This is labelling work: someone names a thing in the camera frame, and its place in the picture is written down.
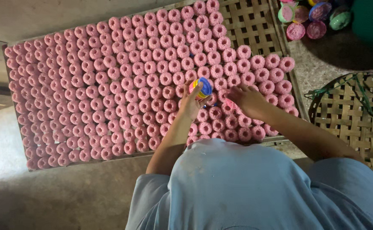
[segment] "round bamboo tray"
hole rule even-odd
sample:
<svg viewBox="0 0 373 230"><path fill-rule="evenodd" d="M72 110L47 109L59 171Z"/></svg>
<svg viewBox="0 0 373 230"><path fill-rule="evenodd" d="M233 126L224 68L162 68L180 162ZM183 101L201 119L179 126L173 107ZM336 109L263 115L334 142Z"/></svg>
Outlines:
<svg viewBox="0 0 373 230"><path fill-rule="evenodd" d="M373 169L373 73L343 75L307 95L311 123L355 148Z"/></svg>

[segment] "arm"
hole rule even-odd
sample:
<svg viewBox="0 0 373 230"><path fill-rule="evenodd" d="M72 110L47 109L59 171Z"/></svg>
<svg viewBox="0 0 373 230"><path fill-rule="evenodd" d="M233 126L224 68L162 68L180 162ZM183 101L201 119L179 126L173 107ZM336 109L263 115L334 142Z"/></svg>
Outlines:
<svg viewBox="0 0 373 230"><path fill-rule="evenodd" d="M362 157L341 139L268 103L252 87L233 87L228 98L246 116L269 124L314 161L342 157L363 162Z"/></svg>
<svg viewBox="0 0 373 230"><path fill-rule="evenodd" d="M203 84L199 83L189 95L190 83L192 81L188 81L184 85L184 96L182 97L179 112L158 149L153 154L146 174L171 175L175 162L184 151L190 125L196 119L199 109L211 99L209 96L200 102L195 100Z"/></svg>

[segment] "light blue shirt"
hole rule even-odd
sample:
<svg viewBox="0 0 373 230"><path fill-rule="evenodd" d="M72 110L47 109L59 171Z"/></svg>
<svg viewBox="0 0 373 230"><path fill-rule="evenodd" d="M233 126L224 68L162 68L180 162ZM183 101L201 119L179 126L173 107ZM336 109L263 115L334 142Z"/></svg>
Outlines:
<svg viewBox="0 0 373 230"><path fill-rule="evenodd" d="M170 177L138 177L126 229L373 229L373 171L331 158L307 175L278 150L203 139Z"/></svg>

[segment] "wooden tray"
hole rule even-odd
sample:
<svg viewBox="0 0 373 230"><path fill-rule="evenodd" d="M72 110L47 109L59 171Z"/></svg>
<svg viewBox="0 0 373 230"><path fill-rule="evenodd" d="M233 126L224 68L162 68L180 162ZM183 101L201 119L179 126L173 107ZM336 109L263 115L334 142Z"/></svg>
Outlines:
<svg viewBox="0 0 373 230"><path fill-rule="evenodd" d="M309 116L316 126L355 148L373 169L373 117L361 103L363 94L356 80L349 80L353 75L341 76L324 86L323 89L337 88L314 98ZM365 88L373 110L373 73L361 72L356 76Z"/></svg>
<svg viewBox="0 0 373 230"><path fill-rule="evenodd" d="M164 7L159 7L151 9L148 11L143 11L139 13L134 13L128 15L129 17L140 14L145 15L148 12L157 12L160 9L166 9L167 11L171 9L181 10L184 6L192 5L196 0L185 0L179 3L170 4ZM283 30L283 25L276 20L278 12L277 0L219 0L220 12L224 17L223 24L227 28L227 36L231 40L231 46L233 48L239 45L249 45L252 49L252 55L268 55L270 53L276 53L280 56L290 55L286 36ZM9 43L10 46L24 42L27 40L43 38L44 36L39 36L35 38L25 39L17 42ZM8 45L3 45L3 55L4 50ZM11 78L9 76L10 68L7 68L7 73L9 81ZM299 111L299 117L309 120L306 116L305 108L301 99L301 93L298 88L298 83L296 79L295 70L286 73L285 79L289 80L292 84L291 94L295 98L295 106ZM276 145L277 142L288 141L286 137L278 135L275 137L266 137L263 139L263 145ZM139 157L152 155L154 151L148 151L144 153L136 153L132 155L124 154L120 157L114 157L113 160L120 160L131 157ZM97 162L107 162L104 160L92 159L89 162L77 162L71 163L69 166L83 165Z"/></svg>

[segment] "hand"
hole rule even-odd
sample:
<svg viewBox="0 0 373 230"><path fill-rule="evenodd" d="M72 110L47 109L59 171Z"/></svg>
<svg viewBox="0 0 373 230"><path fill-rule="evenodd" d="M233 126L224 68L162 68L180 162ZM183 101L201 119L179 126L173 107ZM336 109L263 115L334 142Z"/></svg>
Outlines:
<svg viewBox="0 0 373 230"><path fill-rule="evenodd" d="M203 83L199 82L199 84L189 94L189 85L193 81L193 79L190 79L184 84L184 95L182 97L181 107L179 108L178 113L185 115L185 117L189 118L192 122L195 121L196 117L198 116L199 109L204 107L205 103L212 99L212 96L208 96L207 98L202 99L201 101L195 100L196 96L203 87Z"/></svg>
<svg viewBox="0 0 373 230"><path fill-rule="evenodd" d="M244 84L230 88L230 93L226 97L235 102L242 109L242 112L252 119L264 121L265 116L274 107L255 88Z"/></svg>

